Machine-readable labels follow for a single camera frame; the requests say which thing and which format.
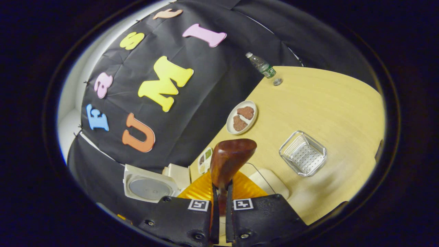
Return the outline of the clear chopstick holder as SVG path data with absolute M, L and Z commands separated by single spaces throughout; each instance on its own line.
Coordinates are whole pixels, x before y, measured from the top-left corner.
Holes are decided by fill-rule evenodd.
M 315 175 L 326 163 L 327 149 L 303 131 L 295 131 L 279 148 L 279 156 L 299 176 Z

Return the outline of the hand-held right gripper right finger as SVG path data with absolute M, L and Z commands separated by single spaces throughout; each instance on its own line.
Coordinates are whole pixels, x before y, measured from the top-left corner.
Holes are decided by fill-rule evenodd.
M 241 172 L 228 185 L 226 242 L 233 246 L 275 246 L 299 236 L 307 225 L 281 194 L 262 192 Z

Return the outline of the clear bottle with green label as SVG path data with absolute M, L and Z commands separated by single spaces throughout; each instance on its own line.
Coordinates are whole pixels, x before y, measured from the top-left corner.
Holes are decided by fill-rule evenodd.
M 266 78 L 272 78 L 276 75 L 276 71 L 273 67 L 263 58 L 260 58 L 251 52 L 246 53 L 246 58 L 248 58 L 250 63 Z

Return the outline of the white divided condiment tray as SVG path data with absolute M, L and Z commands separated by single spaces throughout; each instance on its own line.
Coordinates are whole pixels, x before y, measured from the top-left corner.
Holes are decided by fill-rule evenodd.
M 201 175 L 209 171 L 211 167 L 212 155 L 213 155 L 213 149 L 211 147 L 207 147 L 199 156 L 197 165 L 198 165 L 198 171 Z

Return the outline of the brown meat piece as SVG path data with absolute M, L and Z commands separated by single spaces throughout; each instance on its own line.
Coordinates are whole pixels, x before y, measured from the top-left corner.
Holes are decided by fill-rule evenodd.
M 243 116 L 245 119 L 251 120 L 254 117 L 254 108 L 250 106 L 238 108 L 237 114 Z
M 239 115 L 235 115 L 233 117 L 233 128 L 235 131 L 240 132 L 244 130 L 247 126 L 248 124 L 245 121 L 243 121 Z

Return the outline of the white rice cooker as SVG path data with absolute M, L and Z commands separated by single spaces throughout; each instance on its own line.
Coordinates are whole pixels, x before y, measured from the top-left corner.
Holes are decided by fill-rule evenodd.
M 158 203 L 165 196 L 180 194 L 175 180 L 169 176 L 126 164 L 123 174 L 125 196 L 149 203 Z

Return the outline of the white toaster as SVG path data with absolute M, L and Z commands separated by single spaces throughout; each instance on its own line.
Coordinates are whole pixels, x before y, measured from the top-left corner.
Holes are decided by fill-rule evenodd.
M 188 167 L 169 164 L 164 167 L 162 175 L 172 178 L 180 191 L 183 191 L 191 184 L 191 174 Z

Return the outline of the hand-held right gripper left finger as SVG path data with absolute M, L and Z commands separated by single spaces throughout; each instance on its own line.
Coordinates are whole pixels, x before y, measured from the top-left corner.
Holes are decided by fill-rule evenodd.
M 164 196 L 139 223 L 139 228 L 178 246 L 219 243 L 218 197 L 210 172 L 200 176 L 179 196 Z

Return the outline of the wooden spoon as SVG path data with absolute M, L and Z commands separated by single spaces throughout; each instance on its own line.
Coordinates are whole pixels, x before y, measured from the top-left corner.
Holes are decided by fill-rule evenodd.
M 234 139 L 219 142 L 211 159 L 210 174 L 217 191 L 218 214 L 226 215 L 228 186 L 235 174 L 254 155 L 257 143 L 251 139 Z

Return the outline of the white plate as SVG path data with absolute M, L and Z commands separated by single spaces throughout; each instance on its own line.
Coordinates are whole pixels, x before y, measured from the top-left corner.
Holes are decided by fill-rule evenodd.
M 250 106 L 250 107 L 254 108 L 254 117 L 251 120 L 249 120 L 249 119 L 245 119 L 243 116 L 239 115 L 240 118 L 248 124 L 248 126 L 244 130 L 242 130 L 240 132 L 237 132 L 233 128 L 233 117 L 235 115 L 237 115 L 237 109 L 238 108 L 242 108 L 242 107 L 246 107 L 246 106 Z M 251 127 L 256 122 L 257 116 L 258 116 L 257 105 L 253 101 L 243 101 L 243 102 L 237 104 L 235 106 L 235 108 L 233 108 L 233 110 L 229 113 L 229 116 L 227 118 L 226 125 L 225 125 L 226 126 L 226 130 L 229 133 L 231 133 L 233 135 L 236 135 L 236 136 L 241 135 L 243 133 L 246 133 L 249 129 L 251 129 Z

